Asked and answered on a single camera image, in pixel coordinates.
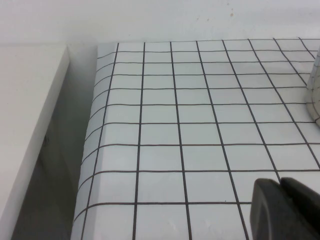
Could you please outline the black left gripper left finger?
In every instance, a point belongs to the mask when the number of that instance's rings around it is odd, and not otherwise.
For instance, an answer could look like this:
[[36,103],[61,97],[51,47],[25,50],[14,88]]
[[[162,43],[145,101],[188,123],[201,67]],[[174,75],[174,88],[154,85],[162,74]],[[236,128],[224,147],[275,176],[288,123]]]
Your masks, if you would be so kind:
[[254,182],[250,225],[254,240],[298,240],[302,236],[293,204],[271,179],[259,178]]

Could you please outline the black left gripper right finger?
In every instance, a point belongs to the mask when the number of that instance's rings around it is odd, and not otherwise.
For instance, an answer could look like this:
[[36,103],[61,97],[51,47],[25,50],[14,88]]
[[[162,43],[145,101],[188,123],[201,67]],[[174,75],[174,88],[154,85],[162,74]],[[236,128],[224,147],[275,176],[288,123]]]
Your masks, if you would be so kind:
[[292,177],[281,178],[280,186],[297,210],[301,218],[299,222],[319,240],[320,194]]

